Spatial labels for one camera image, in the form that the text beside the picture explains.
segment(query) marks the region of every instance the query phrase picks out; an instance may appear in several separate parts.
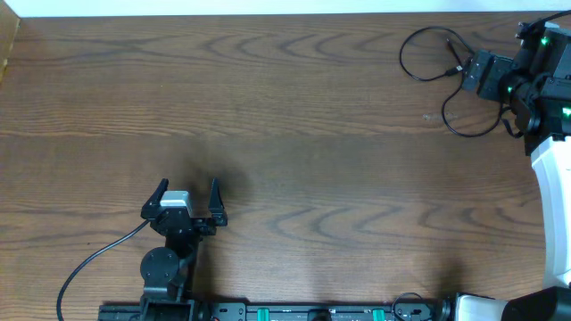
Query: wooden table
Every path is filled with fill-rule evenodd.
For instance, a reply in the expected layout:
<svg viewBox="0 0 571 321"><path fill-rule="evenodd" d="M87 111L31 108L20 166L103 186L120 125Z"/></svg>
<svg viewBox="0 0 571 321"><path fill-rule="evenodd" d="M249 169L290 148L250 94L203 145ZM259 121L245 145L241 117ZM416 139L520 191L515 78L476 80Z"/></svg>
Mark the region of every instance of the wooden table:
<svg viewBox="0 0 571 321"><path fill-rule="evenodd" d="M535 13L27 19L0 90L0 319L55 319L89 254L141 222L160 179L204 215L218 177L229 226L202 247L197 292L251 301L502 299L541 287L542 206L523 142L465 139L439 116L457 77L397 61L428 25L513 55ZM445 35L406 50L454 65ZM452 125L495 103L460 93ZM82 270L63 301L93 320L138 301L147 228Z"/></svg>

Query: cable connector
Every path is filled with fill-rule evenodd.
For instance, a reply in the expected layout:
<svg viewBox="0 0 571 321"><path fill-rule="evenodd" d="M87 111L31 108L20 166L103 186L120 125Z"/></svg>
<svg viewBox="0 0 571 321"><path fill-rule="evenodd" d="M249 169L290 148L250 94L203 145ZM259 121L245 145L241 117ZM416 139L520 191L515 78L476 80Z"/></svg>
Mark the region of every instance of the cable connector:
<svg viewBox="0 0 571 321"><path fill-rule="evenodd" d="M447 76L447 77L454 76L454 75L460 73L460 72L463 71L463 70L464 70L464 69L462 68L462 66L458 65L458 66L456 66L456 67L454 67L454 68L450 68L450 69L446 70L446 72L444 72L444 75Z"/></svg>

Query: green strip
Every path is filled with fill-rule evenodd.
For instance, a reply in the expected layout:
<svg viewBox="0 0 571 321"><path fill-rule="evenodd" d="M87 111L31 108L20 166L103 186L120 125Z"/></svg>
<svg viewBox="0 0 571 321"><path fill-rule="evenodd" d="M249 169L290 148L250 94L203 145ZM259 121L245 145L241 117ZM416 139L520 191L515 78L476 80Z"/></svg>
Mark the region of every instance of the green strip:
<svg viewBox="0 0 571 321"><path fill-rule="evenodd" d="M374 309L373 321L385 321L385 311L383 309Z"/></svg>
<svg viewBox="0 0 571 321"><path fill-rule="evenodd" d="M269 321L269 309L258 309L258 321Z"/></svg>

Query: white background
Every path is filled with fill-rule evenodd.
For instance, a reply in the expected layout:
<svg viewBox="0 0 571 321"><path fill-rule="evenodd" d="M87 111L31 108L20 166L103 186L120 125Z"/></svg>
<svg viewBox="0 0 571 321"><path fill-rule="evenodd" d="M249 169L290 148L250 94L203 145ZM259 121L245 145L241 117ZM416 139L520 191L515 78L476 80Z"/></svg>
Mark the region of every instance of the white background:
<svg viewBox="0 0 571 321"><path fill-rule="evenodd" d="M26 17L563 11L569 0L5 0Z"/></svg>

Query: tabletop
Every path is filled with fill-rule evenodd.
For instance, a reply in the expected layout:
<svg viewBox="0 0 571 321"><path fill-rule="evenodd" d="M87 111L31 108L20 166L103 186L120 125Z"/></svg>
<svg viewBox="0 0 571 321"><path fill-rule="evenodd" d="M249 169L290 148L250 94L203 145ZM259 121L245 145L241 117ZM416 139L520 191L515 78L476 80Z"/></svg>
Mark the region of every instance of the tabletop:
<svg viewBox="0 0 571 321"><path fill-rule="evenodd" d="M194 289L249 301L382 301L401 292L508 300L541 289L539 188L522 141L454 136L430 83L398 63L443 25L513 55L539 13L26 19L0 89L0 318L55 319L70 272L141 223L159 184L228 227L202 243ZM569 20L560 23L568 24ZM406 48L420 76L455 65L447 34ZM467 54L458 46L460 54ZM497 104L461 92L475 133ZM85 267L69 320L137 302L146 228Z"/></svg>

